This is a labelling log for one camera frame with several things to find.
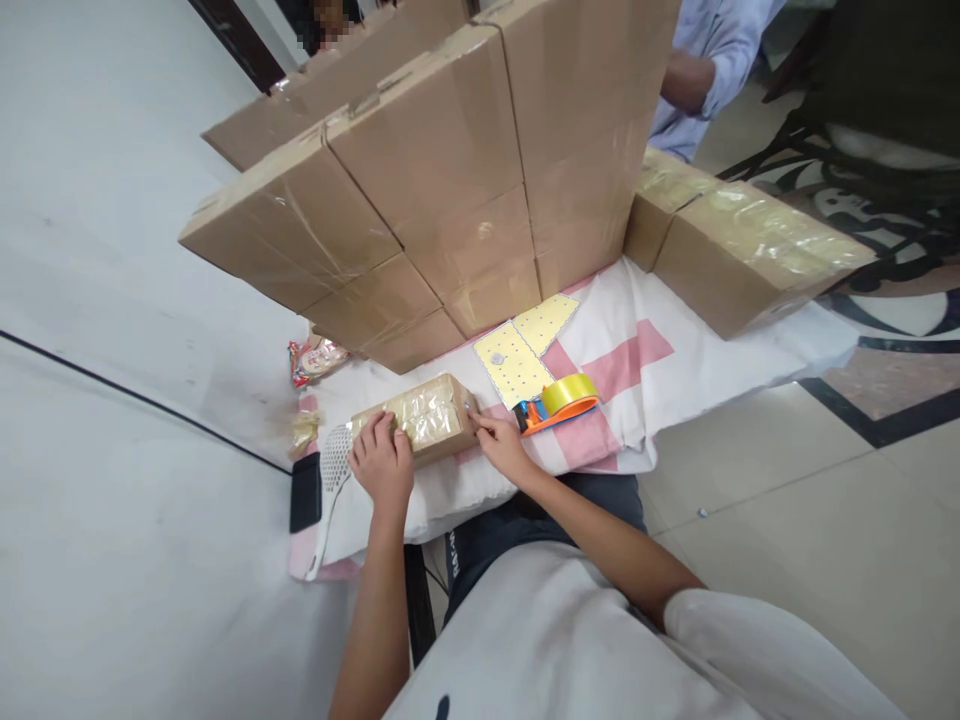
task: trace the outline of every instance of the yellow tape roll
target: yellow tape roll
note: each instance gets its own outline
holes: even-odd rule
[[[543,400],[543,409],[553,417],[570,403],[586,397],[597,397],[597,389],[590,378],[580,373],[568,375],[553,385],[548,385],[540,399]]]

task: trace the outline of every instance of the blue shirt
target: blue shirt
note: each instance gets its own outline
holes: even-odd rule
[[[685,115],[663,98],[650,144],[690,162],[707,125],[743,89],[760,48],[760,36],[785,0],[683,0],[673,47],[713,60],[713,87],[699,115]]]

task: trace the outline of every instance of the pink and white cloth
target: pink and white cloth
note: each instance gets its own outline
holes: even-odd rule
[[[842,366],[857,332],[815,303],[777,324],[731,341],[717,337],[658,278],[626,258],[571,288],[580,308],[542,360],[555,378],[585,372],[600,393],[599,411],[524,440],[547,472],[573,469],[633,474],[652,470],[660,430],[757,390]],[[358,411],[453,374],[483,412],[513,414],[472,348],[472,340],[406,375],[372,361],[352,361],[301,395],[321,418],[318,446]],[[407,542],[423,543],[506,502],[516,488],[479,449],[419,470],[407,512]],[[362,562],[373,505],[348,480],[331,518],[319,579],[340,579]],[[290,573],[302,579],[314,562],[316,526],[292,537]]]

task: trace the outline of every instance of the white shirt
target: white shirt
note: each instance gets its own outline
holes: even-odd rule
[[[713,60],[716,74],[699,115],[688,116],[663,98],[650,129],[650,144],[691,162],[707,126],[743,89],[760,36],[784,0],[683,0],[673,47]]]
[[[686,590],[666,636],[576,548],[531,543],[480,579],[388,718],[887,718],[822,635],[759,600]]]

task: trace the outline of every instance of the black phone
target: black phone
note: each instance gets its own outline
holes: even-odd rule
[[[290,486],[290,534],[320,522],[320,453],[300,458],[293,464]]]

